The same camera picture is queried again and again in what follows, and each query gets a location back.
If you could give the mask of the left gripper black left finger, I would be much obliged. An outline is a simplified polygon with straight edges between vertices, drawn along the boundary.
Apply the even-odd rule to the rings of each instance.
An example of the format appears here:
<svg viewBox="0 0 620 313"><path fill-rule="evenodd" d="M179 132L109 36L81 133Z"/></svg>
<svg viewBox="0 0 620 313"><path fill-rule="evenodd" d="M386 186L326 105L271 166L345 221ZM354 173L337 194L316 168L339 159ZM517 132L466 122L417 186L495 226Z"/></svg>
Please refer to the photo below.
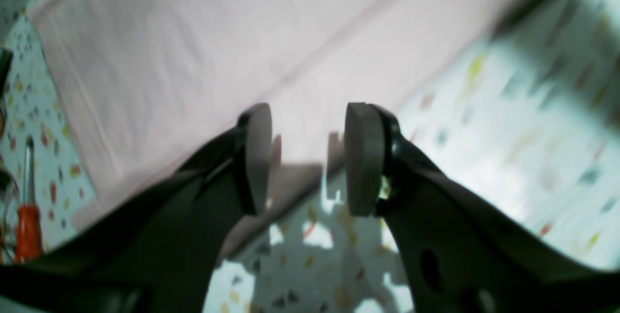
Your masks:
<svg viewBox="0 0 620 313"><path fill-rule="evenodd" d="M14 312L200 313L231 229L265 208L272 115L252 106L168 178L73 240L1 268Z"/></svg>

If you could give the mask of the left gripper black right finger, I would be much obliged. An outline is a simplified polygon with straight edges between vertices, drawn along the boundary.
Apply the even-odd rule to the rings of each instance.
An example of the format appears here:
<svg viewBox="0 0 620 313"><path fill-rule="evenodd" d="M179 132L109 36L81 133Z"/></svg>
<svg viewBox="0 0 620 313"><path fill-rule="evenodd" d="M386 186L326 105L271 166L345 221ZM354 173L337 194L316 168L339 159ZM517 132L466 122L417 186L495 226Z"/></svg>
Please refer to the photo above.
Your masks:
<svg viewBox="0 0 620 313"><path fill-rule="evenodd" d="M380 106L347 105L345 166L348 209L385 220L416 312L618 310L618 272L567 258L443 174Z"/></svg>

